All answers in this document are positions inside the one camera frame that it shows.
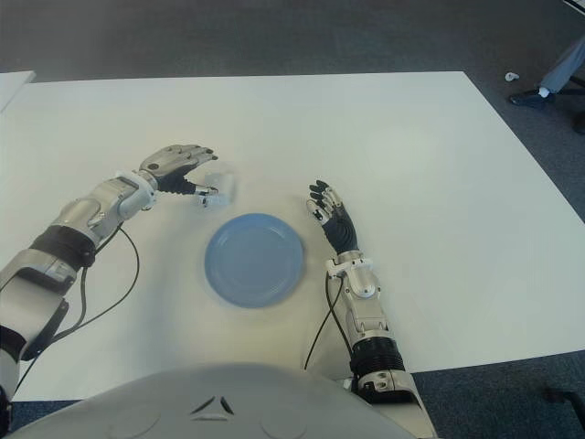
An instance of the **floor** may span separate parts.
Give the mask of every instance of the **floor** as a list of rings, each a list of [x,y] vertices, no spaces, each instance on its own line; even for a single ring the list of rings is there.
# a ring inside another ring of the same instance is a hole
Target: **floor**
[[[583,32],[585,16],[560,0],[0,0],[0,71],[48,81],[463,70],[585,219],[585,137],[570,126],[585,98],[543,111],[505,99]],[[520,80],[506,82],[508,71]],[[540,397],[545,385],[585,397],[585,351],[416,381],[442,437],[585,437],[567,404]],[[20,403],[16,422],[51,407]]]

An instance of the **black cable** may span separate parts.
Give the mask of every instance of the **black cable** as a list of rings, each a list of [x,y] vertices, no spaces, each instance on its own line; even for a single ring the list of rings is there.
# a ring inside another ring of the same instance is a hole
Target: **black cable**
[[[335,304],[337,303],[337,299],[339,299],[339,296],[341,295],[342,286],[343,286],[343,283],[341,283],[339,285],[339,291],[337,292],[337,296],[335,297],[335,300],[333,302],[333,306],[335,306]],[[321,325],[319,326],[319,330],[317,331],[317,334],[314,336],[313,343],[311,344],[311,348],[309,349],[309,354],[307,355],[307,360],[304,362],[304,367],[303,367],[304,370],[307,370],[307,366],[309,365],[309,359],[311,359],[311,355],[313,355],[314,347],[317,344],[317,340],[319,339],[319,336],[321,335],[321,331],[323,331],[325,323],[327,323],[327,319],[331,315],[331,311],[332,311],[332,308],[330,307],[329,311],[327,311],[327,314],[325,315],[325,318],[323,319],[323,322],[321,322]]]
[[[130,294],[130,292],[134,289],[134,286],[136,285],[136,281],[138,280],[138,274],[140,272],[140,255],[138,254],[138,249],[136,248],[136,245],[134,244],[134,241],[132,241],[132,238],[130,238],[130,236],[128,235],[128,233],[126,233],[126,231],[124,229],[122,229],[122,224],[120,226],[118,226],[118,229],[110,236],[110,238],[108,238],[108,240],[106,240],[106,242],[104,242],[100,248],[97,250],[97,252],[99,252],[108,242],[110,242],[113,238],[113,235],[116,234],[117,232],[121,231],[124,236],[128,239],[128,241],[131,243],[132,248],[134,250],[134,254],[136,255],[136,273],[134,274],[134,279],[132,281],[132,284],[130,285],[130,288],[128,288],[128,290],[126,291],[126,293],[112,306],[108,307],[106,310],[102,311],[101,313],[97,314],[95,317],[92,317],[90,320],[88,320],[85,323],[82,323],[80,325],[78,325],[77,327],[71,327],[70,328],[70,332],[68,332],[67,334],[62,335],[61,337],[58,338],[59,335],[63,334],[63,331],[59,334],[57,334],[56,336],[53,337],[53,339],[51,340],[50,344],[47,345],[43,350],[41,350],[38,355],[36,357],[33,358],[32,362],[28,365],[27,371],[25,372],[25,374],[22,376],[22,378],[18,381],[18,384],[16,385],[16,389],[15,389],[15,393],[18,390],[18,388],[20,387],[20,385],[23,383],[23,381],[25,380],[25,378],[28,375],[28,372],[30,372],[30,370],[33,368],[33,366],[35,365],[35,363],[37,362],[37,360],[39,359],[39,357],[41,356],[41,354],[53,343],[55,343],[56,341],[59,341],[61,339],[63,339],[64,337],[73,334],[75,331],[77,331],[78,329],[81,329],[82,327],[85,327],[86,325],[88,325],[89,323],[93,322],[94,320],[100,318],[101,316],[103,316],[104,314],[110,312],[113,310],[113,308],[115,308],[116,306],[118,306],[126,297],[128,297],[128,294]],[[85,277],[83,276],[83,273],[81,274],[81,280],[83,281],[83,293],[85,294]]]
[[[313,350],[315,345],[317,344],[317,340],[319,339],[319,336],[321,335],[321,332],[323,331],[323,328],[325,326],[325,323],[327,322],[327,318],[329,318],[330,315],[333,315],[335,322],[337,323],[337,328],[339,329],[339,332],[341,333],[341,337],[344,339],[344,342],[346,343],[346,347],[347,350],[349,352],[349,357],[351,358],[353,352],[351,350],[351,347],[349,345],[349,341],[347,341],[347,337],[346,337],[346,333],[344,332],[343,328],[341,328],[341,324],[339,323],[339,320],[337,319],[337,314],[335,313],[335,305],[337,304],[337,300],[339,299],[339,296],[341,295],[341,290],[343,289],[344,283],[343,281],[339,284],[339,290],[337,290],[337,295],[335,296],[335,300],[333,301],[333,303],[331,303],[331,298],[329,297],[329,274],[326,273],[325,274],[325,295],[327,298],[327,304],[329,305],[329,311],[327,311],[327,314],[325,315],[323,322],[321,322],[321,325],[319,326],[319,329],[317,330],[317,334],[314,336],[313,339],[313,343],[311,344],[311,348],[309,349],[309,354],[307,355],[307,360],[304,362],[304,367],[303,369],[307,369],[307,366],[309,364],[309,359],[311,359],[311,355],[313,354]]]
[[[116,230],[114,230],[113,233],[108,237],[108,239],[106,241],[104,241],[100,247],[98,247],[98,250],[96,250],[95,254],[98,254],[99,252],[101,252],[101,250],[106,245],[108,245],[111,240],[113,240],[113,238],[116,236],[116,234],[120,231],[120,228],[122,227],[122,225],[123,225],[123,222],[121,222],[118,225],[118,227],[116,227]],[[85,293],[85,279],[86,279],[87,275],[88,275],[88,267],[83,267],[83,270],[81,270],[81,280],[80,280],[80,295],[81,295],[80,318],[78,318],[77,322],[75,322],[75,324],[73,324],[69,329],[63,329],[61,332],[56,334],[52,338],[51,343],[59,341],[62,338],[68,336],[69,334],[72,334],[78,327],[80,327],[81,323],[83,322],[83,319],[85,318],[85,315],[86,315],[87,310],[88,310],[87,295]]]
[[[331,304],[331,297],[329,297],[329,283],[327,282],[329,279],[329,274],[325,274],[325,297],[327,298],[327,304],[329,305],[329,309],[331,310],[331,315],[333,316],[333,319],[335,321],[335,323],[337,324],[337,329],[339,329],[339,333],[341,334],[341,337],[344,339],[344,342],[346,343],[346,348],[347,348],[347,352],[349,353],[349,357],[351,358],[351,356],[353,355],[354,351],[351,349],[351,345],[349,344],[349,340],[347,340],[346,337],[346,332],[344,331],[344,329],[341,327],[341,324],[339,323],[339,319],[337,318],[337,314],[335,313],[334,310],[334,305]],[[343,287],[343,281],[341,283],[341,285],[339,285],[339,292],[341,292],[341,288]]]
[[[36,357],[33,358],[32,362],[28,365],[27,371],[25,372],[25,374],[22,376],[22,378],[20,379],[20,381],[18,382],[18,384],[16,385],[16,389],[15,389],[15,394],[18,391],[18,388],[20,387],[20,385],[22,384],[22,382],[25,380],[25,378],[28,375],[28,372],[30,372],[31,369],[33,369],[33,366],[35,365],[35,363],[37,362],[38,358],[40,357],[40,354],[42,354],[45,349],[41,350],[38,355]]]
[[[79,325],[78,327],[76,327],[75,330],[73,330],[71,332],[71,334],[73,332],[76,332],[76,331],[82,329],[83,327],[86,327],[88,324],[90,324],[94,320],[97,320],[101,316],[103,316],[103,315],[109,313],[110,311],[112,311],[113,308],[115,308],[116,306],[118,306],[121,302],[124,301],[124,299],[126,297],[128,297],[128,295],[130,294],[130,292],[134,289],[134,286],[136,285],[136,281],[138,280],[138,274],[140,273],[140,255],[138,254],[138,249],[136,248],[136,245],[134,244],[134,241],[132,241],[132,238],[130,238],[130,236],[128,235],[128,233],[126,233],[126,231],[124,229],[122,229],[122,228],[120,228],[120,231],[128,239],[128,241],[132,245],[132,248],[134,250],[134,254],[136,255],[136,273],[134,274],[134,279],[132,280],[132,284],[130,285],[130,288],[128,288],[128,291],[126,291],[126,293],[115,304],[113,304],[109,308],[106,308],[105,310],[101,311],[99,314],[97,314],[95,317],[92,317],[87,322],[84,322],[81,325]]]
[[[118,234],[118,232],[120,231],[120,229],[122,228],[123,225],[123,221],[118,224],[118,227],[116,227],[116,230],[113,231],[113,233],[108,237],[108,239],[106,241],[104,241],[100,247],[98,247],[98,250],[95,251],[95,254],[97,255],[99,252],[101,252],[101,250],[103,250],[103,248],[108,245],[110,243],[111,240],[113,240],[113,237],[116,236],[116,234]]]

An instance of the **robot finger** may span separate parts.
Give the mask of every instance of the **robot finger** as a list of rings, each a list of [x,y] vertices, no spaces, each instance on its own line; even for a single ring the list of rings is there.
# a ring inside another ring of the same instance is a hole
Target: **robot finger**
[[[316,202],[312,199],[307,199],[307,210],[314,218],[319,221],[321,225],[324,225],[327,221],[331,219],[331,215],[321,206],[319,206]]]
[[[332,187],[327,187],[323,191],[324,200],[326,200],[329,204],[331,204],[334,208],[341,208],[343,206],[343,202],[341,198],[337,195],[337,192]]]

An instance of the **robotic hand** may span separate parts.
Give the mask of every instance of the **robotic hand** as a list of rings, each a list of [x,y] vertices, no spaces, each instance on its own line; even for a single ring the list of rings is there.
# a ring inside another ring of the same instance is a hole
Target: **robotic hand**
[[[101,242],[139,210],[151,208],[156,190],[209,195],[213,187],[185,180],[191,170],[216,160],[198,145],[172,145],[118,172],[89,195],[69,203],[32,245],[0,271],[0,437],[10,418],[18,364],[44,350],[69,305],[63,298],[81,267],[90,267]]]
[[[323,227],[336,253],[357,251],[356,228],[335,190],[321,180],[309,188],[312,199],[307,200],[307,208]]]
[[[140,164],[140,170],[156,179],[158,190],[175,194],[213,195],[213,187],[201,187],[187,181],[185,174],[209,160],[217,160],[213,150],[198,145],[172,145],[152,154]]]

